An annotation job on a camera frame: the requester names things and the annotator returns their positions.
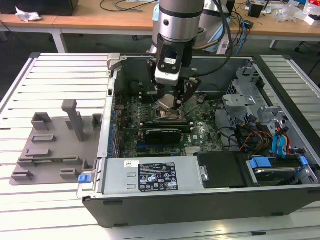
paper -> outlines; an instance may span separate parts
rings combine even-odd
[[[16,16],[28,23],[29,21],[36,21],[36,20],[40,20],[42,19],[40,16],[39,16],[39,13],[37,12],[25,12],[25,11],[21,11],[20,9],[18,9],[17,7],[15,7],[15,10],[16,10]]]

warning label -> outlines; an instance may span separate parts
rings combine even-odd
[[[175,163],[139,164],[139,190],[141,192],[178,190]]]

black box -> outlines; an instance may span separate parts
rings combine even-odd
[[[252,4],[248,11],[248,16],[252,18],[259,18],[264,5]]]
[[[1,14],[15,14],[16,7],[24,12],[72,16],[79,0],[0,0]]]

blue latch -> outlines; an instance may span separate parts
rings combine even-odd
[[[272,152],[275,154],[277,152],[277,142],[278,142],[278,134],[275,134],[272,141]]]
[[[253,169],[272,167],[270,160],[267,157],[254,157],[249,162]]]
[[[286,143],[286,138],[284,136],[281,136],[280,142],[279,142],[279,146],[278,146],[278,150],[277,150],[277,155],[281,156],[283,159],[285,159],[287,157],[286,155],[284,155],[285,143]]]
[[[89,184],[89,183],[91,183],[90,180],[91,180],[91,175],[82,174],[78,177],[79,184]]]
[[[308,160],[307,160],[304,156],[301,156],[301,157],[300,157],[300,162],[302,163],[302,165],[303,165],[304,167],[309,164],[309,163],[308,163]]]

gray carpet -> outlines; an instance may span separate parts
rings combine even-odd
[[[7,32],[8,41],[0,42],[0,99],[19,74],[31,52],[56,53],[54,42],[49,41],[46,33],[18,33],[17,37],[23,42],[23,46],[13,33]],[[132,36],[122,35],[84,35],[65,34],[64,39],[69,53],[145,53],[151,46],[150,36],[138,36],[133,41]],[[248,40],[241,55],[290,55],[295,62],[306,72],[319,60],[320,45],[302,46],[299,52],[294,49],[299,44],[295,41],[280,41],[275,50],[269,49],[269,40]],[[320,65],[313,71],[312,80],[320,84]]]

